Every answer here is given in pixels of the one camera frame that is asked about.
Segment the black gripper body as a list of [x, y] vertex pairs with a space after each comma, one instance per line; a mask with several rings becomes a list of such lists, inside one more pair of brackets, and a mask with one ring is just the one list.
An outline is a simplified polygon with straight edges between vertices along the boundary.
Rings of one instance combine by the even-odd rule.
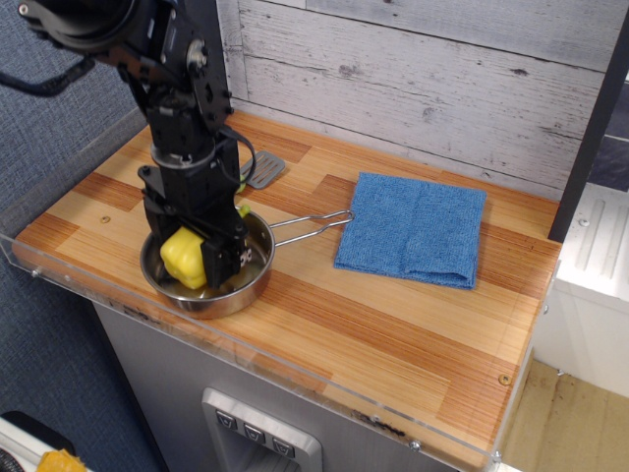
[[144, 165], [138, 174], [144, 183], [143, 199], [165, 206], [182, 225], [191, 225], [202, 235], [218, 233], [231, 239], [244, 235], [236, 228], [243, 221], [235, 209], [240, 186], [237, 156], [217, 156], [180, 168]]

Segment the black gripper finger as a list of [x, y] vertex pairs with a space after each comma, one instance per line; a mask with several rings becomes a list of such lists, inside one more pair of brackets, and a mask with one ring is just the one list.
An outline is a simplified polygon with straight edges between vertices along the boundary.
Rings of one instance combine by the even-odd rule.
[[201, 245], [202, 263], [206, 284], [219, 288], [225, 281], [240, 272], [241, 243], [237, 239], [214, 235]]
[[144, 199], [143, 206], [151, 233], [157, 240], [168, 240], [182, 227], [175, 215], [154, 200]]

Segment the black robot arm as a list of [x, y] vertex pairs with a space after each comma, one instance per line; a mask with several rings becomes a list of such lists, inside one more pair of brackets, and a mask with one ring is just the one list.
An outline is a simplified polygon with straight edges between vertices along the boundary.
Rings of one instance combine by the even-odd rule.
[[242, 136], [232, 109], [217, 30], [174, 1], [24, 1], [20, 16], [41, 39], [80, 61], [38, 84], [3, 75], [5, 87], [50, 97], [96, 63], [117, 69], [152, 135], [153, 163], [140, 170], [151, 233], [161, 244], [189, 230], [199, 238], [204, 285], [217, 288], [247, 260], [247, 226], [234, 198]]

